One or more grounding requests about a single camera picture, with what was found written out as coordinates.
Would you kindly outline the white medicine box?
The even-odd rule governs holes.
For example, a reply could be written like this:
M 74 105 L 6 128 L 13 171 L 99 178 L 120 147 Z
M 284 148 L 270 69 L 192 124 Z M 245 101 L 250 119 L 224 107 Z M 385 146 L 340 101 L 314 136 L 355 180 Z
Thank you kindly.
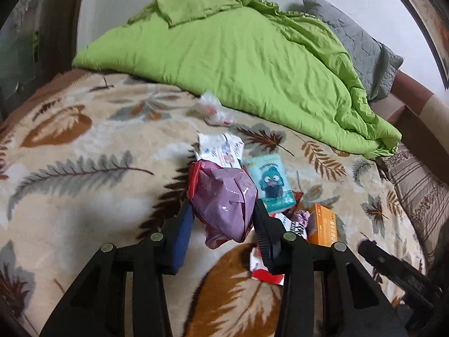
M 199 133 L 194 153 L 197 161 L 210 161 L 223 168 L 240 169 L 244 142 L 240 137 L 227 132 L 216 135 Z

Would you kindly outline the purple plastic bag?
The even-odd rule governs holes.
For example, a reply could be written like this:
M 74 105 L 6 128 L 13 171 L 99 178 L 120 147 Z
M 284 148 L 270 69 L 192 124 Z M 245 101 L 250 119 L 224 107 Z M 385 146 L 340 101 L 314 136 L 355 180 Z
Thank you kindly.
M 243 169 L 199 160 L 189 166 L 188 198 L 205 224 L 205 245 L 215 250 L 233 240 L 242 243 L 252 225 L 257 189 Z

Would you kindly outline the grey pillow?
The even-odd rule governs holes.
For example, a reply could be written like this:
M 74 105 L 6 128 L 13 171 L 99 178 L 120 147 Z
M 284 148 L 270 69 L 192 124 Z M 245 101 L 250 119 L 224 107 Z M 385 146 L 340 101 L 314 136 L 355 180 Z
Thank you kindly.
M 348 15 L 325 0 L 303 0 L 302 11 L 329 25 L 348 51 L 369 102 L 387 98 L 403 57 L 374 39 Z

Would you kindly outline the wooden door with glass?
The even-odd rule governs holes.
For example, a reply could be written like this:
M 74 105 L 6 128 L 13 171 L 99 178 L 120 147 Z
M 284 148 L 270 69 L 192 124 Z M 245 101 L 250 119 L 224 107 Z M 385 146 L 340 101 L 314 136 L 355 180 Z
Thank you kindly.
M 72 67 L 81 0 L 1 0 L 1 118 Z

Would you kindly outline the crumpled clear plastic wrapper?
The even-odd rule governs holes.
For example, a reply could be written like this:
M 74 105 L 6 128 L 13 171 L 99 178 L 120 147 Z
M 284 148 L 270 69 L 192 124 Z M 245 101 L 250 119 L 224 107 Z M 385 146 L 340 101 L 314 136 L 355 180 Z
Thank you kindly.
M 231 126 L 236 119 L 231 111 L 222 106 L 220 100 L 212 93 L 205 92 L 195 102 L 193 109 L 203 116 L 210 126 Z

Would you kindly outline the brown wooden headboard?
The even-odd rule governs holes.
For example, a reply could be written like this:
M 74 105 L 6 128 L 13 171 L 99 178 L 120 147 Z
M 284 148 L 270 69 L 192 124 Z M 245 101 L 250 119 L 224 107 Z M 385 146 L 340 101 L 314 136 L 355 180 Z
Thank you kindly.
M 440 178 L 448 176 L 448 105 L 398 71 L 387 98 L 371 109 L 402 133 L 402 143 Z

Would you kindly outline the red snack bag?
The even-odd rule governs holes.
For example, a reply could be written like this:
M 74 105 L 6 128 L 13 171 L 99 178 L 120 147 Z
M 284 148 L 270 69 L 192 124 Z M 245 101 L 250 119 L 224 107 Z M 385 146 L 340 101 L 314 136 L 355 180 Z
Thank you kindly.
M 277 285 L 311 284 L 313 260 L 309 243 L 287 231 L 281 220 L 269 216 L 260 199 L 255 202 L 252 222 L 257 245 L 250 254 L 251 277 Z

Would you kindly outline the green quilt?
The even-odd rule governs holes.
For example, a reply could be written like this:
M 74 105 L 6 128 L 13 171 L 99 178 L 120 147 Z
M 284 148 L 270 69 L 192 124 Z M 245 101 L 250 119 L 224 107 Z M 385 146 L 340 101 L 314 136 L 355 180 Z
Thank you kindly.
M 72 63 L 211 92 L 226 107 L 369 159 L 395 154 L 402 137 L 372 111 L 329 26 L 267 0 L 153 0 Z

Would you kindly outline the framed wall picture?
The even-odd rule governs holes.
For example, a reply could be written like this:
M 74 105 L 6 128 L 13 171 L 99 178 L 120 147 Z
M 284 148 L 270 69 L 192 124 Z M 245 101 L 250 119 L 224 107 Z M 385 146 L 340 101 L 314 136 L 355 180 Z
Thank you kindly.
M 448 3 L 445 0 L 400 0 L 419 26 L 445 89 L 448 89 Z

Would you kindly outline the orange medicine box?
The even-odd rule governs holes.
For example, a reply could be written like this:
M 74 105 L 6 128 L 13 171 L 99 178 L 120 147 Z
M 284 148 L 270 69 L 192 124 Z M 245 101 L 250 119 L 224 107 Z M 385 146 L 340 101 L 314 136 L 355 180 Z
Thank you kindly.
M 315 204 L 308 221 L 308 242 L 331 247 L 337 240 L 336 216 L 323 205 Z

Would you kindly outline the teal cartoon tissue pack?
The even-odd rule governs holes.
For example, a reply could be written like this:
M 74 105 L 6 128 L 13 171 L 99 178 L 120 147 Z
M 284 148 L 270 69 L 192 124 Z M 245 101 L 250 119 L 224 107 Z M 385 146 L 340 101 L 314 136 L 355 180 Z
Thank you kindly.
M 296 204 L 279 154 L 267 154 L 242 161 L 243 168 L 256 185 L 258 197 L 267 212 L 277 213 Z

